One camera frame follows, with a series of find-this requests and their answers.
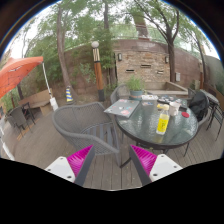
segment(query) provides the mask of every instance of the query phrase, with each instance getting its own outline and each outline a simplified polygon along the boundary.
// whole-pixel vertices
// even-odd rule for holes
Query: orange umbrella
[[[20,59],[10,58],[0,71],[0,98],[15,88],[33,68],[42,62],[42,56]]]

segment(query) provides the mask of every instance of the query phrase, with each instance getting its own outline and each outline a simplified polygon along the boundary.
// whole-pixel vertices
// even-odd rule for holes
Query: gray chair
[[[113,93],[110,95],[110,102],[111,104],[114,104],[119,99],[128,99],[130,96],[130,90],[126,86],[126,84],[121,84],[118,86]]]
[[[21,132],[21,127],[26,123],[30,129],[30,126],[28,124],[28,121],[26,120],[21,107],[16,107],[11,113],[11,116],[13,117],[14,121],[16,122],[16,126],[19,128],[20,133],[23,137],[23,134]]]
[[[94,145],[96,155],[114,153],[121,165],[120,147],[114,121],[99,102],[63,106],[54,111],[56,130],[76,149]]]

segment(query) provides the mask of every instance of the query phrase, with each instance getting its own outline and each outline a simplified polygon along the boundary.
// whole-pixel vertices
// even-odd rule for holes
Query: bag
[[[207,114],[209,107],[208,97],[203,92],[197,92],[190,102],[189,108],[194,112],[198,122]]]

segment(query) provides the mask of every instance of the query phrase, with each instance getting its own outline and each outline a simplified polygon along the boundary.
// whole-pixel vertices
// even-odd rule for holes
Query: bottle
[[[169,105],[163,105],[163,109],[159,116],[159,123],[157,126],[156,133],[160,135],[164,135],[166,132],[166,128],[169,122]]]

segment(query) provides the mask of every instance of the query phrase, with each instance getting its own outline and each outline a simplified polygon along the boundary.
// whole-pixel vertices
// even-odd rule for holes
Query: patio
[[[109,106],[109,101],[104,102],[105,108]],[[37,112],[35,114],[36,125],[32,125],[32,133],[27,131],[24,138],[21,138],[19,131],[13,129],[9,122],[6,122],[4,126],[4,141],[16,161],[45,169],[59,156],[67,157],[76,152],[76,149],[54,128],[51,119],[52,113],[50,112],[44,117],[41,112]],[[183,168],[219,159],[224,145],[224,139],[222,138],[224,136],[224,128],[221,129],[219,138],[215,141],[219,123],[214,119],[212,127],[208,131],[206,131],[207,126],[208,121],[191,141],[185,157],[183,157],[183,154],[186,146],[171,149],[167,155]],[[119,139],[121,139],[121,131],[118,127],[117,132]],[[122,163],[129,158],[128,149],[130,144],[135,144],[135,142],[124,135],[124,141],[120,147]],[[153,153],[161,154],[162,152],[154,150]],[[1,150],[1,156],[8,159],[3,149]],[[142,184],[133,162],[120,169],[116,164],[114,155],[96,156],[92,161],[84,183],[85,188],[102,190],[132,189],[141,186]]]

